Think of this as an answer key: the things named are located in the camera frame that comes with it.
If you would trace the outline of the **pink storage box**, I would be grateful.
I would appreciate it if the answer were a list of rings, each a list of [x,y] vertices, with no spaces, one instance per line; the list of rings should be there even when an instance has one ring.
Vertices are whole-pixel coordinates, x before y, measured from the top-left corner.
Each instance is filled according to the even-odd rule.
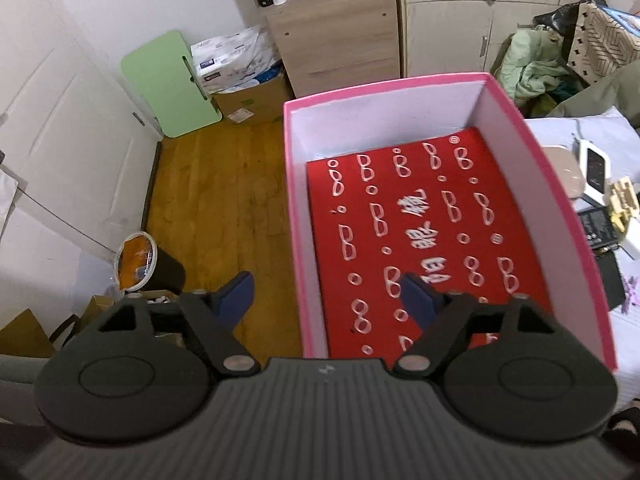
[[[413,273],[491,304],[532,297],[616,367],[577,214],[494,78],[364,84],[283,114],[304,356],[396,360],[420,335],[400,301]]]

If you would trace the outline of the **rose gold square tin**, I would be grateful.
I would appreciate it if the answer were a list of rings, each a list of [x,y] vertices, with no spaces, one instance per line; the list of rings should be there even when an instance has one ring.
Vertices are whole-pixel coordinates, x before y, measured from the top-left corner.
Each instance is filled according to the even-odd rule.
[[[558,177],[566,196],[570,200],[581,198],[586,188],[586,180],[574,153],[562,146],[544,146],[542,151]]]

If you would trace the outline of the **black power bank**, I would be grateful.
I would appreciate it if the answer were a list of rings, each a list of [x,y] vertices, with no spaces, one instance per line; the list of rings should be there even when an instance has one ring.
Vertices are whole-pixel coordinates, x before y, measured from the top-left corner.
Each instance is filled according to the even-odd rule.
[[[626,292],[622,276],[620,275],[620,268],[618,267],[614,252],[597,254],[596,263],[600,272],[606,300],[608,300],[608,310],[612,311],[620,307],[626,300]]]

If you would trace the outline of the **black phone battery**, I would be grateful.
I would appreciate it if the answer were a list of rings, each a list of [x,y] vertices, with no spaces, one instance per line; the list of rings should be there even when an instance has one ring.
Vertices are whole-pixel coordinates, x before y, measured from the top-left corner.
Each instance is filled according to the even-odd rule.
[[[588,245],[594,252],[617,246],[616,229],[605,207],[591,207],[579,211],[577,215]]]

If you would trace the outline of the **purple starfish toy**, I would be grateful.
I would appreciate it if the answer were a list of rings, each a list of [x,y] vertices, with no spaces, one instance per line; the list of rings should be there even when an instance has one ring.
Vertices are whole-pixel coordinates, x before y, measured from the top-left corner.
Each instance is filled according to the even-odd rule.
[[[640,306],[638,276],[623,278],[623,285],[625,291],[625,299],[622,303],[622,312],[623,314],[628,314],[632,307]]]

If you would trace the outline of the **beige plastic clip holder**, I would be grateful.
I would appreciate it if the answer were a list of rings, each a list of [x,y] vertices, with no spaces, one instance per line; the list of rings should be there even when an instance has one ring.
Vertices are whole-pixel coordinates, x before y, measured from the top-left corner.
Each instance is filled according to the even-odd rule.
[[[605,198],[612,225],[620,234],[626,234],[630,220],[639,217],[639,202],[634,182],[628,176],[611,181]]]

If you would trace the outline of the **black trash bin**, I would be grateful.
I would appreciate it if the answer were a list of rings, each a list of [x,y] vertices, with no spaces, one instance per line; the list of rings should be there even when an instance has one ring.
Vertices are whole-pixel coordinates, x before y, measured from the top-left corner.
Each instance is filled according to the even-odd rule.
[[[114,261],[115,280],[122,292],[168,290],[179,295],[186,269],[147,232],[135,232],[122,242]]]

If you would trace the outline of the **red glasses cloth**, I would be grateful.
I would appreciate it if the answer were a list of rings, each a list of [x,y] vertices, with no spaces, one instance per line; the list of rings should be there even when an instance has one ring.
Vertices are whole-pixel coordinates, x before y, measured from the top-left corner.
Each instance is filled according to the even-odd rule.
[[[395,361],[420,337],[400,300],[416,274],[439,292],[550,307],[538,258],[480,132],[308,162],[314,250],[333,359]]]

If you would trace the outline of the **cardboard box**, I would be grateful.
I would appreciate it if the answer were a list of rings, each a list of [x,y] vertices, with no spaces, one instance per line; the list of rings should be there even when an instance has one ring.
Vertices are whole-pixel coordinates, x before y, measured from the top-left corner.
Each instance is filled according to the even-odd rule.
[[[224,119],[235,125],[276,122],[283,116],[284,103],[293,98],[285,73],[254,87],[213,95],[213,101]]]

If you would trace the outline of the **white door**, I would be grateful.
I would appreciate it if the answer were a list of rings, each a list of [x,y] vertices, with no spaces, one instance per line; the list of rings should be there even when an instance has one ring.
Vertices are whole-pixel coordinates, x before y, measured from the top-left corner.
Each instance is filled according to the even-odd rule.
[[[157,143],[51,0],[1,0],[1,166],[21,205],[111,260],[141,228]]]

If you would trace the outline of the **green folding board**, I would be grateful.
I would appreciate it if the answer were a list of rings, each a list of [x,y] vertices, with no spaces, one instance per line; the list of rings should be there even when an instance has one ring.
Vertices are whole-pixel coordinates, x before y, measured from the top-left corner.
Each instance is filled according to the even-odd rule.
[[[190,50],[178,30],[127,54],[120,69],[164,136],[178,138],[221,121],[220,110],[196,81]]]

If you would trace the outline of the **white paper pack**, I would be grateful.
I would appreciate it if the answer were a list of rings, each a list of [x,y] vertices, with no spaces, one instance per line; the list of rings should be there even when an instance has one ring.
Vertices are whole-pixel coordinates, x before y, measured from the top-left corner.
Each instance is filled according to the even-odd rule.
[[[281,61],[271,32],[260,25],[205,39],[190,50],[195,78],[210,96],[255,79]]]

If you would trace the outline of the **wooden bookshelf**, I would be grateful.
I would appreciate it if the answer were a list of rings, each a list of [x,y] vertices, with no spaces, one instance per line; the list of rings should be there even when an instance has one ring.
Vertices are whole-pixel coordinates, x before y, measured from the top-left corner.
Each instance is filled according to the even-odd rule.
[[[288,0],[257,11],[299,98],[401,76],[397,0]]]

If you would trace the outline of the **patterned tote bag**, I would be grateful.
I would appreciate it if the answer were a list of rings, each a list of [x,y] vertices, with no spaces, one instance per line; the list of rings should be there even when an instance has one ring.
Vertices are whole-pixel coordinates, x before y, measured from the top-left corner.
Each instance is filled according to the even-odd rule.
[[[578,8],[567,66],[588,86],[638,61],[639,17],[593,2]]]

